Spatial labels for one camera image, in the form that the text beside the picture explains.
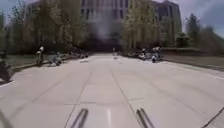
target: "window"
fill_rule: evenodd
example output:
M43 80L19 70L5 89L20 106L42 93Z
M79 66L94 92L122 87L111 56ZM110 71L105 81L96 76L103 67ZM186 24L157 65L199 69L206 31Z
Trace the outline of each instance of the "window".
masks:
M125 0L125 7L128 8L128 0Z
M114 1L112 0L110 1L110 7L113 7L113 5L114 5Z
M89 0L89 6L93 7L93 0Z
M117 9L114 9L113 10L113 18L114 19L117 19Z
M172 6L169 6L169 11L170 11L171 18L173 18L173 8L172 8Z
M100 5L100 1L96 0L96 6L99 7L99 5Z
M123 7L123 0L120 0L120 7Z
M90 11L90 17L93 19L93 9Z
M114 5L115 5L115 8L117 8L117 0L115 0Z
M104 5L104 0L101 0L100 5L101 5L101 6L103 6L103 5Z
M85 0L82 0L82 7L85 6Z
M179 9L177 9L177 13L178 13L178 15L180 15L180 10Z
M120 16L121 16L121 19L123 19L124 17L123 10L120 10Z
M87 0L87 6L91 7L92 0Z
M86 19L89 19L89 9L86 10Z
M81 10L81 13L82 13L82 15L84 15L84 13L85 13L84 9Z

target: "pavement joint line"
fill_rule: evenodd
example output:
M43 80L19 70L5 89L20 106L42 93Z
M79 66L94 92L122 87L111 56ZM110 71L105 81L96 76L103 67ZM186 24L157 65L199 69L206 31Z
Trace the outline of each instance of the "pavement joint line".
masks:
M82 90L81 90L81 92L80 92L80 95L79 95L79 97L78 97L78 99L77 99L77 101L76 101L76 104L73 106L72 111L71 111L71 113L70 113L69 116L68 116L68 119L66 120L66 123L65 123L64 128L67 128L67 126L68 126L68 122L69 122L70 118L72 117L72 114L74 113L76 106L79 105L78 102L79 102L79 100L81 99L82 93L83 93L84 89L86 88L86 86L87 86L87 84L88 84L88 81L90 80L92 74L93 74L93 71L91 71L91 72L89 73L89 76L88 76L86 82L84 82L84 84L83 84L83 88L82 88Z
M77 104L70 104L70 103L56 103L56 102L43 102L43 101L37 101L35 102L35 104L65 105L65 106L77 105Z
M80 105L80 104L88 104L88 105L90 105L90 104L123 104L123 103L126 104L126 102L124 102L124 101L118 101L118 102L107 101L107 102L80 102L77 105Z
M215 101L217 101L217 102L219 102L219 103L221 103L221 104L224 105L224 101L222 101L222 100L219 99L219 98L214 97L212 94L210 94L210 93L208 93L208 92L206 92L206 91L200 90L200 89L198 89L198 88L196 88L196 87L194 87L194 86L185 84L185 83L183 83L183 82L181 82L181 84L182 84L181 86L183 86L183 87L185 87L185 88L189 88L189 89L192 89L192 90L194 90L194 91L196 91L196 92L199 92L199 93L201 93L201 94L203 94L203 95L206 95L206 96L208 96L209 98L211 98L211 99L213 99L213 100L215 100Z
M109 66L108 66L108 68L110 69L110 73L112 74L112 77L113 77L114 81L116 82L117 87L120 89L120 91L121 91L122 95L124 96L124 98L125 98L125 100L126 100L128 106L130 107L130 109L131 109L131 111L132 111L132 114L134 115L136 121L138 122L139 127L141 127L141 124L140 124L139 121L138 121L138 117L137 117L137 115L135 114L135 110L132 108L132 106L130 105L130 102L129 102L128 98L127 98L127 97L125 96L125 94L124 94L124 91L121 89L119 82L117 81L116 77L114 76L114 72L111 70L111 68L110 68Z
M128 101L138 101L138 100L144 100L145 98L134 98L134 99L129 99Z
M169 98L179 102L180 104L182 104L183 106L185 106L186 108L190 109L191 111L193 111L197 116L199 116L201 118L201 116L196 112L196 110L194 110L192 107L190 107L189 105L185 104L184 102L182 102L181 100L179 100L178 98L176 98L176 96L172 95L171 93L161 89L160 87L158 87L155 83L148 81L147 79L145 79L144 76L142 76L141 74L139 74L138 76L141 76L140 78L142 78L142 80L147 81L148 85L153 85L153 87L155 87L159 92L161 92L162 94L168 96Z
M31 102L27 102L24 105L18 107L15 112L9 116L9 119L12 119L13 117L15 117L17 114L19 114L21 111L23 111L27 106L30 105Z
M53 89L54 87L58 86L61 82L63 82L64 79L68 79L73 75L73 72L66 75L65 77L63 77L62 79L60 79L58 82L56 82L55 84L53 84L51 87L49 87L48 89L46 89L43 93L41 93L36 99L34 99L31 103L34 103L35 101L37 101L42 95L44 95L45 93L47 93L48 91L50 91L51 89Z
M186 69L186 68L182 68L182 67L172 66L172 65L169 65L169 64L164 64L164 65L167 66L167 67L172 67L172 68L176 68L176 69L180 69L180 70L185 70L185 71L189 71L189 72L201 73L201 74L204 74L204 75L207 75L207 76L216 78L216 79L224 80L224 77L215 76L215 75L212 75L212 74L209 74L209 73L204 73L204 72L201 72L201 71L195 71L195 70Z
M220 102L220 103L224 103L224 101L222 101L222 100L220 100L220 99L218 99L218 98L215 98L215 97L213 97L212 96L212 94L210 94L210 93L208 93L208 92L205 92L205 91L203 91L203 90L199 90L198 88L195 88L195 87L193 87L193 86L191 86L191 85L188 85L188 84L185 84L185 83L183 83L183 82L181 82L181 84L184 84L184 85L186 85L188 88L190 88L190 89L192 89L192 90L195 90L195 91L198 91L198 92L201 92L202 94L204 94L204 95L209 95L209 98L211 98L211 99L214 99L215 101L217 101L217 102Z
M3 100L3 99L5 99L5 97L1 97L1 98L0 98L0 101Z
M223 112L224 107L213 117L211 118L202 128L207 128L219 115Z
M11 83L15 83L15 82L16 82L16 81L11 81L11 82L9 82L9 83L6 83L6 84L0 86L0 88L7 87L7 86L11 85Z

